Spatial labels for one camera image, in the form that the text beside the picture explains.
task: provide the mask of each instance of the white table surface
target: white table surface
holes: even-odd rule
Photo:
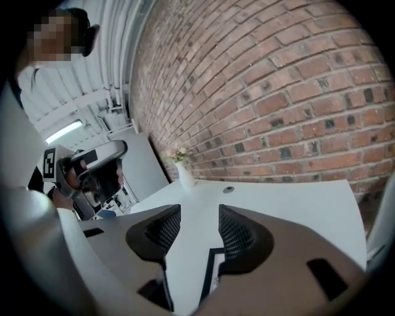
[[[223,194],[227,186],[235,190]],[[364,226],[346,180],[281,184],[199,180],[190,191],[177,180],[134,205],[130,213],[166,204],[181,205],[180,232],[166,256],[168,287],[177,315],[188,315],[198,306],[209,249],[223,247],[219,204],[303,224],[366,268]]]

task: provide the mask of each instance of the red brick wall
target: red brick wall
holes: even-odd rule
[[[199,178],[346,178],[359,198],[394,169],[390,74],[333,1],[158,1],[131,88],[156,151],[184,144]]]

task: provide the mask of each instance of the pink flower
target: pink flower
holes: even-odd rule
[[[169,148],[168,150],[166,150],[166,155],[168,155],[169,157],[175,157],[177,155],[177,150],[174,148]]]

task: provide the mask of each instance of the black cap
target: black cap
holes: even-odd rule
[[[69,8],[65,11],[69,12],[71,16],[78,19],[78,47],[82,56],[89,56],[94,48],[100,26],[92,25],[89,22],[88,14],[85,10],[79,8]]]

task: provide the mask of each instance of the fluorescent light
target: fluorescent light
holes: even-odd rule
[[[51,144],[53,141],[57,140],[58,138],[62,137],[63,135],[66,135],[67,133],[70,133],[71,131],[74,131],[76,128],[81,127],[82,122],[80,120],[71,123],[70,125],[67,125],[65,128],[61,129],[60,131],[57,131],[54,133],[52,136],[46,139],[48,144]]]

